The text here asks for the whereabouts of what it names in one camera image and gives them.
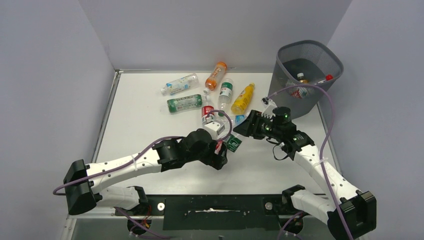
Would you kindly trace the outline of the yellow juice bottle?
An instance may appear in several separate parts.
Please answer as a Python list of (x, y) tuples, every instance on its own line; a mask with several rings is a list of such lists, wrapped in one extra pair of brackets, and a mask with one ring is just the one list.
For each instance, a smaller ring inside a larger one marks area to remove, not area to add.
[(234, 103), (232, 104), (230, 110), (235, 115), (242, 115), (248, 108), (251, 99), (253, 97), (253, 93), (255, 90), (255, 84), (250, 83), (247, 85), (243, 91), (239, 94), (239, 96), (236, 98)]

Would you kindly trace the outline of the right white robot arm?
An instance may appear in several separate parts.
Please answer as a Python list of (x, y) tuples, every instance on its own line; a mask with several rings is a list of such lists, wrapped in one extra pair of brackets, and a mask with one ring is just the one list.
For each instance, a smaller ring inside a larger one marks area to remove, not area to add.
[(289, 214), (303, 211), (327, 225), (336, 240), (357, 239), (377, 227), (377, 200), (348, 182), (320, 156), (314, 141), (291, 120), (288, 107), (276, 107), (271, 116), (252, 110), (234, 132), (256, 140), (274, 139), (283, 152), (302, 167), (328, 197), (325, 200), (301, 185), (282, 192), (281, 207)]

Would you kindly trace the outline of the dark green label bottle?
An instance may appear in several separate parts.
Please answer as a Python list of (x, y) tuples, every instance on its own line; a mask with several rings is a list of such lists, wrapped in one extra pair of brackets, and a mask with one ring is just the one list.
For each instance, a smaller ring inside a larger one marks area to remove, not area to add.
[(232, 133), (225, 139), (227, 149), (232, 153), (235, 153), (240, 145), (243, 143), (243, 136), (238, 133)]

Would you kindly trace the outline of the red label bottle front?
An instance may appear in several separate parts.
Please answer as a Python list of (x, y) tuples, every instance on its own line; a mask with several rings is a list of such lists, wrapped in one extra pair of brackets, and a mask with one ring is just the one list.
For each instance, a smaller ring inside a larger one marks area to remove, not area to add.
[[(331, 74), (328, 74), (328, 75), (325, 76), (325, 78), (314, 80), (314, 81), (309, 81), (309, 82), (310, 82), (310, 84), (313, 84), (313, 85), (320, 85), (320, 84), (329, 82), (333, 78), (334, 77)], [(300, 87), (295, 87), (293, 89), (290, 89), (289, 94), (294, 98), (304, 99), (305, 97), (313, 94), (314, 91), (315, 90), (312, 87), (300, 86)]]

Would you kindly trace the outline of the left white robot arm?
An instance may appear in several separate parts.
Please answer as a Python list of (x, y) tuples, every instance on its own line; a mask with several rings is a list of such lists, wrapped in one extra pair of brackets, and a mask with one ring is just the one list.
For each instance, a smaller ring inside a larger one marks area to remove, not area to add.
[(119, 187), (118, 183), (141, 175), (180, 169), (194, 161), (220, 170), (228, 162), (227, 149), (224, 142), (214, 140), (201, 128), (186, 137), (161, 137), (135, 155), (100, 163), (74, 161), (54, 194), (64, 190), (71, 216), (84, 214), (95, 207), (134, 211), (148, 203), (144, 189), (141, 186)]

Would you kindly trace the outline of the red label water bottle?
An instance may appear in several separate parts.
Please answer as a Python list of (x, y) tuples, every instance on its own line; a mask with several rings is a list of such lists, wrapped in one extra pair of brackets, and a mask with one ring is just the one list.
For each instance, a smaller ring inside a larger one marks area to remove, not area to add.
[(210, 102), (205, 103), (204, 106), (201, 108), (201, 124), (202, 124), (202, 126), (212, 122), (215, 119), (214, 113), (210, 113), (214, 109), (215, 108), (213, 107), (213, 105)]

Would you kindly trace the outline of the green label tea bottle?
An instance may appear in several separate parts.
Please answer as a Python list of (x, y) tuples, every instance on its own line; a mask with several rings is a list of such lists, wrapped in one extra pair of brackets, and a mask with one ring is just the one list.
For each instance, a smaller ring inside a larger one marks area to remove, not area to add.
[(201, 108), (208, 100), (209, 96), (201, 94), (193, 94), (184, 97), (171, 98), (166, 101), (168, 111), (171, 114), (186, 112), (193, 109)]

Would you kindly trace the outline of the red label bottle red cap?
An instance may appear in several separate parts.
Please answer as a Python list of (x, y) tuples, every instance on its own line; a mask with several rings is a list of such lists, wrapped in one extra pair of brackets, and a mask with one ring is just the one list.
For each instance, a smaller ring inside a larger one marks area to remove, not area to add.
[(214, 153), (216, 155), (222, 155), (223, 152), (227, 149), (226, 143), (224, 141), (218, 141), (216, 146), (215, 146), (215, 151)]

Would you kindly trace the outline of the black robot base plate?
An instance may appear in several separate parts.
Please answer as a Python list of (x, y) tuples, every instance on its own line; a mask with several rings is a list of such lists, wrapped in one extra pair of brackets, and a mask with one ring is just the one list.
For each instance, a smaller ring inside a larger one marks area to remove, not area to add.
[(281, 194), (143, 194), (131, 210), (116, 210), (131, 217), (127, 228), (135, 234), (160, 220), (160, 229), (170, 231), (215, 231), (257, 229), (277, 231), (298, 211)]

